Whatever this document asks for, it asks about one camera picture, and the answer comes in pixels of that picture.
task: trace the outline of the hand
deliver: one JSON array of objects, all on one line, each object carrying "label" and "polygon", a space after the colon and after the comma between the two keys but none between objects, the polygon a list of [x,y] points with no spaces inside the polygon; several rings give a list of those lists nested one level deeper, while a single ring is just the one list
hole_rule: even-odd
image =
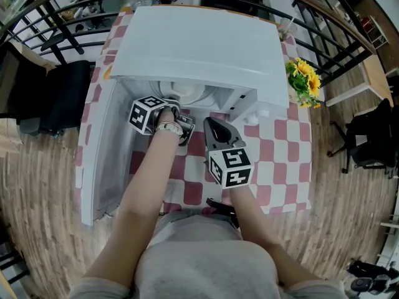
[{"label": "hand", "polygon": [[178,125],[178,123],[175,122],[175,116],[174,116],[172,110],[168,107],[165,107],[162,110],[161,115],[158,119],[158,125],[163,122],[168,122],[168,123],[173,123],[173,124]]}]

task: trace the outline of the sunflower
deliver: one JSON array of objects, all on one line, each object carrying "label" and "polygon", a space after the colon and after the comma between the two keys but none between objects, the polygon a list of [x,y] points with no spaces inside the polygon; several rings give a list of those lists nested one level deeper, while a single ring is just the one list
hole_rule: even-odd
[{"label": "sunflower", "polygon": [[294,76],[296,76],[298,72],[305,76],[310,76],[314,73],[312,67],[302,60],[298,61],[298,64],[295,66]]},{"label": "sunflower", "polygon": [[307,81],[307,86],[309,89],[309,95],[312,95],[313,97],[318,97],[320,94],[320,80],[319,76],[317,74],[313,74],[309,76],[309,79]]},{"label": "sunflower", "polygon": [[302,107],[311,107],[311,106],[312,106],[312,104],[307,103],[307,102],[304,102],[304,103],[302,103],[302,104],[300,105],[301,108],[302,108]]}]

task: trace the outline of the black railing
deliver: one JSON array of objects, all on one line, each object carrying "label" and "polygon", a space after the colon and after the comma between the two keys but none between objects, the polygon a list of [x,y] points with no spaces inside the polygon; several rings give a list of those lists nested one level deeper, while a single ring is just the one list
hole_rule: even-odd
[{"label": "black railing", "polygon": [[[99,14],[69,21],[65,21],[60,17],[60,13],[64,11],[105,0],[83,0],[58,9],[54,9],[53,4],[50,3],[51,1],[53,0],[29,0],[29,3],[26,4],[11,21],[2,24],[0,29],[0,43],[16,39],[26,44],[30,40],[38,38],[40,43],[31,46],[31,49],[36,50],[41,48],[41,53],[39,53],[41,55],[53,53],[61,63],[65,63],[65,59],[62,55],[63,50],[75,49],[79,54],[83,54],[84,48],[105,43],[105,41],[102,41],[80,44],[77,42],[76,37],[108,32],[111,29],[111,24],[108,27],[94,28],[89,31],[75,33],[70,31],[69,26],[90,20],[113,18],[118,14],[117,12],[105,12],[102,10]],[[333,81],[335,78],[362,62],[369,55],[375,53],[375,49],[370,43],[360,21],[356,18],[355,13],[345,0],[338,0],[338,2],[348,14],[353,25],[349,24],[335,13],[333,6],[331,6],[328,0],[293,1],[292,6],[298,8],[303,18],[303,20],[295,18],[294,24],[304,28],[305,31],[309,33],[312,44],[298,38],[295,38],[296,43],[315,54],[316,63],[308,59],[306,59],[306,61],[320,74],[322,77],[322,85],[326,85]],[[271,6],[261,4],[259,0],[203,0],[203,5],[229,9],[259,17],[262,17],[260,12],[264,11],[281,18],[292,19],[292,16],[289,14]],[[33,10],[40,10],[39,14],[41,17],[36,21],[29,22],[26,16]],[[310,14],[312,18],[311,22],[306,21],[305,12]],[[316,18],[324,21],[326,30],[320,28]],[[15,26],[19,21],[24,21],[26,26],[15,32]],[[47,23],[48,28],[40,31],[36,25],[42,21]],[[32,30],[33,35],[27,39],[21,40],[18,35],[28,29]],[[52,32],[52,35],[47,39],[45,34],[48,32]],[[70,42],[70,45],[59,47],[57,44],[65,39]]]}]

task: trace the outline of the pink and white tablecloth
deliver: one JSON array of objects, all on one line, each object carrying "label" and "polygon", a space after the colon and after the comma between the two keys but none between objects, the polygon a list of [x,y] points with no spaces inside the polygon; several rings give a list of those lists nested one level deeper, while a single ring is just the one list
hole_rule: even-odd
[{"label": "pink and white tablecloth", "polygon": [[[110,83],[107,72],[115,60],[119,45],[133,14],[130,10],[120,12],[116,18],[103,51],[96,61],[86,106],[82,118],[77,153],[77,178],[83,177],[84,151],[90,146],[90,106],[108,96],[102,92]],[[289,38],[281,43],[284,60],[297,57],[294,40]],[[226,119],[222,113],[205,113],[202,111],[187,111],[196,117],[197,125],[188,146],[179,148],[173,164],[168,191],[161,211],[171,212],[182,209],[201,209],[209,212],[206,199],[229,201],[228,195],[218,186],[204,164],[205,142],[203,134],[203,119],[214,116]],[[250,188],[259,205],[265,213],[281,213],[309,209],[309,186],[311,174],[311,127],[309,111],[290,103],[286,115],[278,118],[260,118],[259,125],[248,126],[234,124],[247,143],[255,162],[254,176]],[[150,136],[137,135],[133,146],[130,174],[135,174],[145,151],[150,144]],[[77,198],[80,196],[77,180]]]}]

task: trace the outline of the black chair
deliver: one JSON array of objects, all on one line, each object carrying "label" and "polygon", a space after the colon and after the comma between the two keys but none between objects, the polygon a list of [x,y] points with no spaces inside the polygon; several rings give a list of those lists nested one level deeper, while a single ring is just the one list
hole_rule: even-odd
[{"label": "black chair", "polygon": [[0,118],[15,118],[21,133],[61,135],[79,127],[89,84],[88,61],[47,74],[11,43],[0,46]]},{"label": "black chair", "polygon": [[387,77],[387,81],[391,90],[392,97],[397,97],[399,95],[399,75]]},{"label": "black chair", "polygon": [[[385,169],[386,173],[390,172],[392,178],[398,156],[398,113],[398,107],[391,110],[388,99],[384,99],[374,111],[355,116],[346,124],[346,134],[336,122],[330,122],[345,143],[336,152],[327,152],[327,156],[333,157],[346,150],[346,168],[342,168],[342,173],[348,173],[352,157],[355,168]],[[366,140],[357,145],[356,136],[363,136]]]}]

